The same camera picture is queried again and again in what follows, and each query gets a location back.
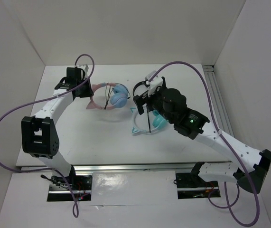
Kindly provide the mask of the pink blue cat-ear headphones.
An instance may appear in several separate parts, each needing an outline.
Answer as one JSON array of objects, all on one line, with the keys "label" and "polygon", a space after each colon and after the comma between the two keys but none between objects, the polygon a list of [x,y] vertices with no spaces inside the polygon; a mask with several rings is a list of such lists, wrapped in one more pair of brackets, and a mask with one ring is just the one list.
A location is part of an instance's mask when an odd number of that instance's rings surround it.
[{"label": "pink blue cat-ear headphones", "polygon": [[104,106],[98,105],[93,97],[90,97],[90,102],[88,103],[86,109],[99,109],[99,110],[113,110],[116,108],[123,108],[127,101],[130,99],[131,95],[128,88],[120,83],[100,83],[92,84],[93,92],[98,89],[105,87],[105,98],[106,102]]}]

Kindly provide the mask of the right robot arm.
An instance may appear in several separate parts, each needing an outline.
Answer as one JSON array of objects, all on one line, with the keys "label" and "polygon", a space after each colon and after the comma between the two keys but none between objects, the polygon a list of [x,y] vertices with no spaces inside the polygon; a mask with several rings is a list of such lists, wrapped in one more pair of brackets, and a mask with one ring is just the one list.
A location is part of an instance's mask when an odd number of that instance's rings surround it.
[{"label": "right robot arm", "polygon": [[177,89],[144,92],[133,98],[139,114],[144,108],[161,114],[181,135],[202,143],[229,160],[227,165],[198,162],[190,180],[195,186],[208,181],[237,183],[243,190],[260,193],[271,164],[271,151],[252,148],[217,129],[208,117],[187,107],[187,99]]}]

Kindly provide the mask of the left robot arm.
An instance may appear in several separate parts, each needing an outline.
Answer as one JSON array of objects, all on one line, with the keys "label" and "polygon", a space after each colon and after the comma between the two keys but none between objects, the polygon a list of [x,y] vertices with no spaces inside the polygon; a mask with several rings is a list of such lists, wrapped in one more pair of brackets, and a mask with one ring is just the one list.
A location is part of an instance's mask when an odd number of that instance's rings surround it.
[{"label": "left robot arm", "polygon": [[73,165],[59,152],[56,123],[75,98],[93,95],[88,69],[88,65],[68,67],[66,76],[54,88],[52,100],[47,101],[36,114],[25,116],[21,121],[23,152],[53,169],[53,183],[61,184],[67,190],[73,189],[79,180]]}]

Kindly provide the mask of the black headphones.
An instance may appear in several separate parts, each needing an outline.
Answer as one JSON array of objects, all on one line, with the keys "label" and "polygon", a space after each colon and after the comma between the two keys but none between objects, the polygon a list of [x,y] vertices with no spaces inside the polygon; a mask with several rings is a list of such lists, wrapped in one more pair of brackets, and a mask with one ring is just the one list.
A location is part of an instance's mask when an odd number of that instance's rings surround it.
[{"label": "black headphones", "polygon": [[134,86],[132,90],[132,96],[133,101],[135,102],[136,105],[143,106],[144,104],[146,104],[148,91],[149,88],[147,81],[140,81]]}]

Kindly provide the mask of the white teal cat-ear headphones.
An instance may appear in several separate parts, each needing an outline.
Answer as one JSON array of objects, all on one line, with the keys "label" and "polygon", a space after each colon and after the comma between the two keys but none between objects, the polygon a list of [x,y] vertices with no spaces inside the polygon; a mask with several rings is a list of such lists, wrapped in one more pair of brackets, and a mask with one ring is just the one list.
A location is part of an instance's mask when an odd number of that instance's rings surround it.
[{"label": "white teal cat-ear headphones", "polygon": [[165,118],[157,111],[147,112],[146,106],[144,106],[143,115],[139,114],[136,107],[131,107],[130,112],[132,123],[131,134],[133,136],[139,134],[156,134],[163,131],[168,125],[167,120],[165,120]]}]

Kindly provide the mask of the white front cover plate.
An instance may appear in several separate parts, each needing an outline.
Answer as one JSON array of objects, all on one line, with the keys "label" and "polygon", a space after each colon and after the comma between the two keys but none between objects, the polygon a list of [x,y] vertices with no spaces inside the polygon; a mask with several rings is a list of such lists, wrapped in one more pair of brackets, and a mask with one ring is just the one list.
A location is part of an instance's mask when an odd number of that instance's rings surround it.
[{"label": "white front cover plate", "polygon": [[175,201],[174,171],[100,172],[93,174],[92,203],[157,205]]}]

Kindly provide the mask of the aluminium right rail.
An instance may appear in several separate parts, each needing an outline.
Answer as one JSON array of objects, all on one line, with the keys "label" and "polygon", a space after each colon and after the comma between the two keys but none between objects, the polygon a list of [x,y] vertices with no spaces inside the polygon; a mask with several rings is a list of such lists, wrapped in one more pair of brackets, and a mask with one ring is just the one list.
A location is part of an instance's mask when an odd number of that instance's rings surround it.
[{"label": "aluminium right rail", "polygon": [[214,68],[212,66],[202,67],[214,107],[218,126],[228,134],[234,136],[228,113],[224,105],[224,100],[222,98],[220,88],[215,77]]}]

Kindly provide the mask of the aluminium rail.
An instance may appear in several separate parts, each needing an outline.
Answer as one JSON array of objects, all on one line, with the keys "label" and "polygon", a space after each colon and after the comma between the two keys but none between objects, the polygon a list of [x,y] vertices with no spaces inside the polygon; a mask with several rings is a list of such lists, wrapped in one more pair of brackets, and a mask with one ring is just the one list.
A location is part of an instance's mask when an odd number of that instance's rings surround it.
[{"label": "aluminium rail", "polygon": [[228,113],[224,105],[224,100],[222,98],[220,88],[215,77],[214,68],[212,66],[202,67],[214,107],[218,126],[228,134],[234,136]]},{"label": "aluminium rail", "polygon": [[178,163],[146,163],[146,164],[110,164],[110,165],[74,165],[75,172],[93,173],[93,172],[133,172],[133,171],[167,171],[190,172],[196,162],[178,162]]}]

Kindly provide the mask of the aluminium front rail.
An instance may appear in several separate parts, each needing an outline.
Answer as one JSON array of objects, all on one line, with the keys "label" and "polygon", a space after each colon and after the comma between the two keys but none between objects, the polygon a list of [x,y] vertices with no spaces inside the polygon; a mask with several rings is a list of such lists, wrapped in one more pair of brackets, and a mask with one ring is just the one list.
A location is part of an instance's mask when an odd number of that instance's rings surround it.
[{"label": "aluminium front rail", "polygon": [[146,164],[110,164],[110,165],[74,165],[75,172],[93,173],[93,172],[133,172],[133,171],[167,171],[190,172],[196,162],[178,162],[178,163],[146,163]]}]

